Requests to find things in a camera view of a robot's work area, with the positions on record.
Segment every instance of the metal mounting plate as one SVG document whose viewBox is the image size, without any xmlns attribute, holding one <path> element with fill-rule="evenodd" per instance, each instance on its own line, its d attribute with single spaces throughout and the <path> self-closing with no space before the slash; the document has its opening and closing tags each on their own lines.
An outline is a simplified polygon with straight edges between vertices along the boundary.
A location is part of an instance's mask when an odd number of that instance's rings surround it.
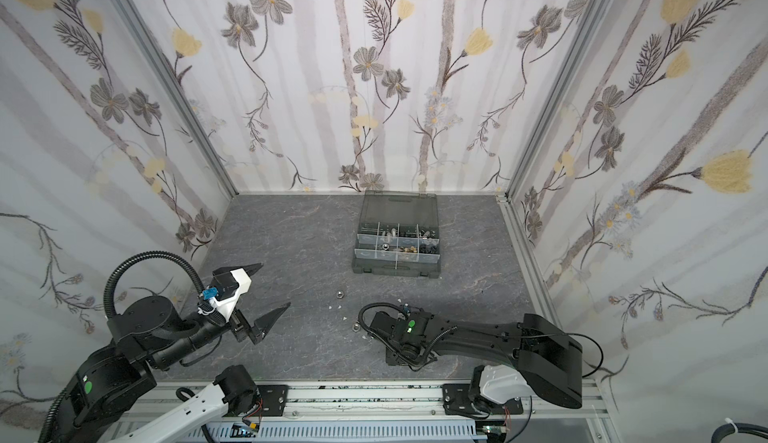
<svg viewBox="0 0 768 443">
<path fill-rule="evenodd" d="M 443 401 L 442 407 L 446 410 L 446 415 L 483 415 L 483 411 L 474 409 L 472 401 L 469 399 L 469 385 L 446 383 L 442 386 Z M 487 403 L 491 415 L 504 415 L 503 405 L 496 405 L 490 401 Z M 513 401 L 508 405 L 510 415 L 522 415 L 523 405 L 520 400 Z"/>
</svg>

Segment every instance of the flower stem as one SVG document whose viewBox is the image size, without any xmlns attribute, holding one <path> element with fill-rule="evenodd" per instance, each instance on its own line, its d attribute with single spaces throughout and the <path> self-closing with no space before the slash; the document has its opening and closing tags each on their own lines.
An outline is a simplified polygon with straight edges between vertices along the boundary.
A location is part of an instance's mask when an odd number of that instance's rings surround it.
<svg viewBox="0 0 768 443">
<path fill-rule="evenodd" d="M 696 170 L 694 170 L 694 171 L 686 171 L 686 172 L 678 172 L 678 173 L 676 173 L 674 175 L 667 176 L 666 178 L 659 179 L 656 183 L 660 183 L 662 181 L 666 181 L 667 179 L 670 179 L 670 178 L 675 178 L 676 176 L 693 175 L 695 172 L 696 172 Z"/>
<path fill-rule="evenodd" d="M 243 48 L 240 46 L 240 41 L 237 41 L 237 49 L 240 51 L 240 57 L 243 58 L 243 62 L 248 66 L 248 69 L 251 73 L 253 73 L 256 78 L 259 78 L 259 81 L 261 81 L 262 84 L 264 84 L 264 91 L 266 92 L 267 97 L 270 96 L 270 89 L 267 87 L 266 82 L 264 81 L 264 78 L 259 76 L 259 73 L 256 73 L 253 67 L 251 67 L 250 63 L 248 63 L 248 60 L 245 58 L 245 55 L 243 54 Z"/>
<path fill-rule="evenodd" d="M 261 58 L 261 55 L 264 54 L 264 51 L 266 51 L 266 42 L 270 39 L 270 27 L 266 23 L 266 15 L 264 15 L 264 47 L 261 49 L 261 53 L 259 53 L 259 56 L 256 56 L 254 58 L 254 61 Z"/>
<path fill-rule="evenodd" d="M 381 95 L 379 95 L 379 83 L 376 83 L 376 77 L 373 77 L 373 87 L 376 89 L 376 95 L 379 97 L 379 101 L 382 102 L 382 105 L 386 107 L 387 110 L 389 110 L 389 105 L 382 100 Z"/>
</svg>

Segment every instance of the black mounting bracket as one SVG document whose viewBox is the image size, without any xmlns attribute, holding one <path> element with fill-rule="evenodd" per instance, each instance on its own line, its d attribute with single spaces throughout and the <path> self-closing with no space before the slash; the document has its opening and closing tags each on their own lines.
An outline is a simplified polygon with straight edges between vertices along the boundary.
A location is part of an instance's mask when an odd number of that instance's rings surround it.
<svg viewBox="0 0 768 443">
<path fill-rule="evenodd" d="M 460 383 L 446 383 L 442 386 L 442 407 L 446 415 L 483 417 L 487 413 L 491 415 L 504 415 L 504 405 L 497 405 L 493 401 L 482 400 L 481 405 L 474 405 L 469 396 L 469 385 Z M 523 405 L 520 400 L 512 400 L 506 404 L 510 415 L 522 415 Z"/>
<path fill-rule="evenodd" d="M 288 399 L 288 385 L 258 385 L 262 416 L 283 416 Z"/>
</svg>

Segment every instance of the robotic arm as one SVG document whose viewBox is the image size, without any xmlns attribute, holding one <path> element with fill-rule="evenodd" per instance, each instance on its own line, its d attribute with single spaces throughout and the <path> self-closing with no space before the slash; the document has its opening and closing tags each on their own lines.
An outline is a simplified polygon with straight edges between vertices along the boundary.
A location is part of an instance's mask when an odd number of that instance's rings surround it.
<svg viewBox="0 0 768 443">
<path fill-rule="evenodd" d="M 142 298 L 130 305 L 122 315 L 117 314 L 114 309 L 114 290 L 120 276 L 130 266 L 152 258 L 169 259 L 187 272 L 198 293 L 197 314 L 182 319 L 171 301 L 161 295 Z M 211 284 L 204 287 L 192 266 L 173 253 L 141 253 L 119 265 L 104 288 L 104 312 L 112 341 L 88 356 L 54 400 L 43 424 L 39 442 L 94 443 L 140 396 L 155 387 L 150 367 L 166 371 L 173 363 L 181 361 L 226 332 L 232 332 L 238 342 L 246 337 L 253 344 L 261 342 L 275 321 L 290 306 L 287 303 L 274 309 L 258 318 L 253 326 L 236 309 L 237 300 L 250 287 L 250 276 L 261 267 L 259 263 L 219 268 L 214 271 Z M 209 354 L 186 365 L 200 361 Z M 235 371 L 232 368 L 238 367 L 230 367 L 225 373 Z M 240 387 L 255 386 L 247 372 L 245 376 L 239 370 L 237 372 Z M 206 388 L 206 391 L 222 392 L 233 401 L 234 392 L 222 386 L 221 381 L 226 381 L 222 375 L 217 377 L 214 387 Z M 253 398 L 248 395 L 246 391 L 245 396 L 238 397 L 236 405 L 245 409 L 250 407 Z M 219 410 L 229 409 L 226 399 L 223 405 L 221 396 L 216 400 Z"/>
<path fill-rule="evenodd" d="M 376 307 L 395 309 L 399 317 L 379 311 L 368 326 L 363 313 Z M 407 305 L 372 303 L 360 310 L 358 323 L 384 343 L 389 365 L 419 370 L 436 360 L 433 352 L 494 361 L 502 367 L 485 367 L 476 383 L 487 399 L 506 401 L 491 394 L 499 384 L 519 390 L 521 381 L 515 381 L 519 373 L 543 400 L 565 408 L 581 408 L 581 345 L 542 316 L 526 314 L 521 323 L 488 325 L 445 319 Z"/>
</svg>

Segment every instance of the black cable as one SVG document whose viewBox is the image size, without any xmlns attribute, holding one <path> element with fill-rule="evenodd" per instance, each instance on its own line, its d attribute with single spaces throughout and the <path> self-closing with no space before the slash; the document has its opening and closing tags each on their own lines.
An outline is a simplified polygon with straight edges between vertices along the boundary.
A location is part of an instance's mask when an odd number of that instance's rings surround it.
<svg viewBox="0 0 768 443">
<path fill-rule="evenodd" d="M 391 343 L 389 343 L 386 340 L 386 337 L 381 336 L 379 333 L 374 331 L 369 325 L 366 324 L 365 319 L 363 318 L 363 313 L 368 311 L 371 308 L 378 308 L 378 307 L 384 307 L 384 308 L 390 308 L 396 310 L 400 314 L 405 314 L 402 311 L 402 308 L 398 305 L 394 305 L 392 303 L 371 303 L 369 305 L 365 305 L 360 309 L 360 312 L 357 314 L 357 322 L 360 323 L 360 328 L 364 329 L 366 333 L 369 335 L 375 337 L 379 340 L 379 342 L 382 342 L 394 355 L 404 361 L 406 365 L 411 369 L 411 371 L 419 371 L 423 369 L 425 366 L 429 365 L 430 363 L 433 363 L 437 361 L 437 358 L 433 357 L 431 355 L 432 353 L 432 347 L 435 346 L 435 344 L 438 342 L 440 338 L 445 336 L 447 333 L 450 333 L 452 331 L 455 331 L 458 326 L 452 326 L 451 328 L 447 329 L 446 331 L 438 334 L 435 338 L 430 340 L 426 346 L 426 351 L 419 356 L 417 360 L 413 360 L 405 356 L 402 352 L 400 352 L 398 349 L 396 349 L 394 346 L 392 346 Z"/>
<path fill-rule="evenodd" d="M 214 345 L 214 347 L 209 352 L 207 352 L 205 355 L 198 356 L 196 359 L 194 359 L 192 361 L 189 361 L 188 363 L 185 363 L 184 360 L 179 360 L 179 365 L 182 365 L 185 368 L 189 368 L 190 366 L 195 365 L 195 364 L 201 362 L 203 359 L 206 359 L 207 357 L 211 356 L 216 351 L 216 348 L 218 348 L 219 345 L 221 344 L 221 339 L 223 337 L 224 337 L 224 335 L 219 336 L 219 341 L 217 341 L 216 345 Z"/>
<path fill-rule="evenodd" d="M 181 388 L 176 389 L 176 398 L 179 400 L 186 401 L 193 396 L 194 391 L 188 389 L 186 386 L 182 386 Z M 202 425 L 200 429 L 203 430 L 203 436 L 205 437 L 207 443 L 216 443 L 216 441 L 214 441 L 214 437 L 210 434 L 210 431 L 208 431 L 208 427 L 206 425 Z"/>
<path fill-rule="evenodd" d="M 768 440 L 768 428 L 759 425 L 751 425 L 750 423 L 734 423 L 739 429 L 739 433 L 746 433 L 747 435 L 759 436 Z M 721 427 L 718 427 L 712 434 L 712 443 L 719 443 L 723 438 L 728 435 L 736 433 L 736 429 L 731 423 L 725 423 Z"/>
<path fill-rule="evenodd" d="M 194 270 L 192 265 L 187 262 L 186 259 L 182 258 L 181 256 L 174 255 L 173 253 L 168 253 L 167 251 L 147 251 L 144 253 L 139 253 L 138 255 L 134 255 L 126 259 L 117 268 L 115 268 L 107 280 L 107 284 L 104 286 L 104 314 L 107 316 L 107 319 L 112 319 L 118 314 L 114 309 L 114 290 L 118 287 L 118 280 L 120 279 L 120 276 L 122 276 L 123 273 L 128 271 L 128 269 L 136 263 L 142 262 L 145 259 L 153 258 L 169 259 L 170 261 L 179 265 L 187 273 L 187 275 L 189 275 L 190 279 L 192 280 L 192 284 L 197 290 L 197 293 L 200 294 L 203 292 L 203 282 L 200 281 L 200 276 L 197 275 L 197 272 Z"/>
<path fill-rule="evenodd" d="M 595 343 L 598 346 L 598 350 L 600 350 L 600 362 L 598 363 L 598 365 L 595 367 L 594 370 L 588 372 L 586 375 L 581 375 L 581 378 L 587 378 L 588 376 L 591 376 L 591 375 L 594 375 L 595 373 L 597 373 L 598 370 L 600 369 L 600 366 L 603 365 L 603 359 L 604 359 L 603 347 L 600 346 L 600 343 L 594 341 L 594 338 L 592 338 L 591 336 L 582 335 L 581 333 L 550 333 L 550 334 L 547 334 L 547 335 L 531 335 L 531 336 L 523 335 L 523 336 L 520 337 L 520 339 L 526 339 L 526 338 L 545 338 L 545 337 L 549 338 L 549 337 L 552 337 L 552 336 L 562 336 L 562 335 L 581 336 L 581 338 L 586 338 L 586 339 L 590 340 L 591 342 Z"/>
<path fill-rule="evenodd" d="M 43 421 L 43 427 L 40 430 L 38 443 L 48 443 L 51 440 L 53 433 L 53 423 L 56 419 L 56 413 L 58 413 L 58 407 L 62 404 L 64 396 L 66 395 L 67 389 L 65 388 L 58 395 L 56 395 L 56 399 L 53 400 L 53 403 L 51 403 L 51 408 L 48 409 L 48 413 L 46 414 L 45 420 Z"/>
<path fill-rule="evenodd" d="M 517 433 L 514 434 L 514 436 L 512 438 L 508 438 L 508 439 L 504 440 L 504 443 L 509 443 L 513 439 L 519 437 L 520 434 L 523 433 L 523 430 L 525 429 L 525 427 L 528 426 L 528 422 L 531 420 L 531 416 L 533 415 L 533 397 L 529 396 L 528 397 L 528 401 L 530 401 L 529 404 L 530 404 L 531 408 L 528 410 L 528 418 L 525 420 L 525 424 L 523 425 L 523 427 Z"/>
</svg>

